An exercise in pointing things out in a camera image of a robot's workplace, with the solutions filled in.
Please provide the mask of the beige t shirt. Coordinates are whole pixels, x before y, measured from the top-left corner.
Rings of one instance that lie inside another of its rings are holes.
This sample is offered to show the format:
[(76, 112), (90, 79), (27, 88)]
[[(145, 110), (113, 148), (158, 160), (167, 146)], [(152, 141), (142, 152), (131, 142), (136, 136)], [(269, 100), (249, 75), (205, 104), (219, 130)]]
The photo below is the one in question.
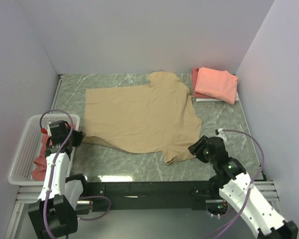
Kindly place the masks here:
[(130, 153), (161, 152), (166, 164), (192, 159), (201, 134), (189, 88), (174, 74), (154, 72), (141, 86), (88, 89), (84, 142)]

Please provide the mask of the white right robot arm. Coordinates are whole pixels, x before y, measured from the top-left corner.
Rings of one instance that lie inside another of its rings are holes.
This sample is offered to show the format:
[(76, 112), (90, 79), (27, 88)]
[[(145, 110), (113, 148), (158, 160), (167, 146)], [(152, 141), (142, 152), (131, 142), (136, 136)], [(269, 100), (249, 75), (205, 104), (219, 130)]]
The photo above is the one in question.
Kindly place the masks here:
[(267, 201), (253, 179), (235, 158), (230, 157), (222, 138), (203, 136), (188, 148), (204, 163), (212, 165), (215, 176), (210, 178), (209, 194), (224, 199), (248, 225), (257, 239), (295, 239), (298, 227), (287, 221)]

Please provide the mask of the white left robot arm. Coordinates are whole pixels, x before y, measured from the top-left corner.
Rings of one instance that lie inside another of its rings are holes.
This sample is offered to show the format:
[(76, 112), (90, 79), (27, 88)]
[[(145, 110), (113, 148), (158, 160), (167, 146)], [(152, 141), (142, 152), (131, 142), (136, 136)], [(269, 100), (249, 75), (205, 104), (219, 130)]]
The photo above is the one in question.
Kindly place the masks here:
[(77, 232), (77, 202), (90, 193), (82, 174), (67, 175), (72, 151), (81, 144), (83, 132), (72, 130), (68, 122), (61, 120), (49, 124), (48, 135), (44, 184), (37, 202), (28, 208), (39, 239), (56, 239)]

